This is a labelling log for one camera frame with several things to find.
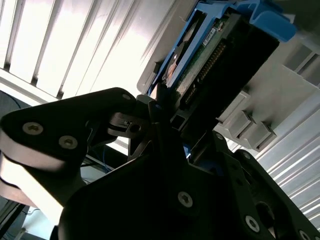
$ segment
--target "circuit board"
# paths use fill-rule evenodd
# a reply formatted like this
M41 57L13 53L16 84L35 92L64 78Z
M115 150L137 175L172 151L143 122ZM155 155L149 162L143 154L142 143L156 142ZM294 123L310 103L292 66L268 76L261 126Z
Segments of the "circuit board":
M192 88L193 84L196 84L196 82L201 84L199 81L203 81L205 76L202 76L201 79L201 76L199 75L210 70L208 67L212 67L214 65L214 61L216 61L220 56L219 54L223 52L224 49L222 49L223 47L220 43L223 38L227 37L238 19L233 15L231 16L232 17L225 15L218 21L215 21L211 30L204 38L202 44L197 49L193 58L184 70L181 78L174 86L170 96L172 103L177 102L177 104L180 105L179 102L186 92L192 94L192 92L195 91L195 88L194 90L191 89L189 91L188 89Z

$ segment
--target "bolt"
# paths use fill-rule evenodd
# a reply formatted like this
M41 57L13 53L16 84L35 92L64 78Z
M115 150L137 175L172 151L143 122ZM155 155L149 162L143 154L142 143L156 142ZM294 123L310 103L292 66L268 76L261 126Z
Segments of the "bolt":
M245 222L252 231L256 233L260 231L259 224L252 216L249 216L249 215L245 216Z
M310 237L304 231L300 230L299 233L303 240L310 240Z
M130 100L130 99L131 99L131 97L130 97L129 95L127 95L127 94L122 94L122 97L123 97L124 99L127 99L127 100Z
M194 204L191 196L185 191L181 191L178 193L178 200L186 208L191 208L192 205Z
M59 139L59 145L64 149L75 149L78 146L78 141L73 136L62 136Z
M27 122L22 126L22 130L29 135L39 135L44 128L37 122Z
M218 139L220 139L220 140L223 140L223 139L224 139L224 137L223 137L220 133L216 133L215 135L216 135L216 137L217 137Z

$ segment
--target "corrugated metal surface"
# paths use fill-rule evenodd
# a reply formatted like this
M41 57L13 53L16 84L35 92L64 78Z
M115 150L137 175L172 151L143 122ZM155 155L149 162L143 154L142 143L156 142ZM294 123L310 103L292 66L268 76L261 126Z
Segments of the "corrugated metal surface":
M139 94L143 63L179 0L0 0L0 68L58 98Z
M231 151L249 151L320 231L320 90L274 129L277 138L263 151L228 139Z
M169 21L192 2L0 0L0 89L32 106L116 86L137 95ZM250 152L320 230L320 92L279 122L270 146Z

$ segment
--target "green circuit board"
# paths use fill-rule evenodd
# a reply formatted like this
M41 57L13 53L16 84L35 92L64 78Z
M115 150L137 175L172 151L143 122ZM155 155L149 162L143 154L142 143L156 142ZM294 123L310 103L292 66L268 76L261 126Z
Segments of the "green circuit board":
M231 22L234 22L234 19L224 16L213 24L210 32L204 38L202 44L197 49L182 76L174 86L173 91L171 92L171 101L176 103L193 84L194 80L219 45L219 42L227 35L227 32L230 31L230 26L234 25L231 24Z

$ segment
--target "blue cable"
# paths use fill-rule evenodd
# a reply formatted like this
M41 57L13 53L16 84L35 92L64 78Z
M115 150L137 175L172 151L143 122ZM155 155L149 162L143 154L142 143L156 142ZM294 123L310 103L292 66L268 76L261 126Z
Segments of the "blue cable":
M103 153L102 153L102 161L101 161L101 158L100 158L99 154L98 154L94 149L92 149L92 152L94 152L94 154L96 155L97 159L98 159L100 162L103 162L104 167L105 167L105 171L106 171L105 173L108 173L108 172L110 172L111 170L107 167L107 164L106 164L106 162L105 162L105 151L106 151L106 149L104 148L104 149L103 149Z
M106 164L106 162L105 162L105 152L106 152L106 148L103 149L102 160L103 160L104 167L105 167L105 169L106 169L106 172L105 172L105 173L108 173L108 172L110 172L110 169L107 167L107 164Z
M7 95L9 98L11 98L14 103L18 106L19 109L21 109L21 105L18 103L18 101L11 95L9 95L8 93L4 92L4 91L1 91L3 94Z

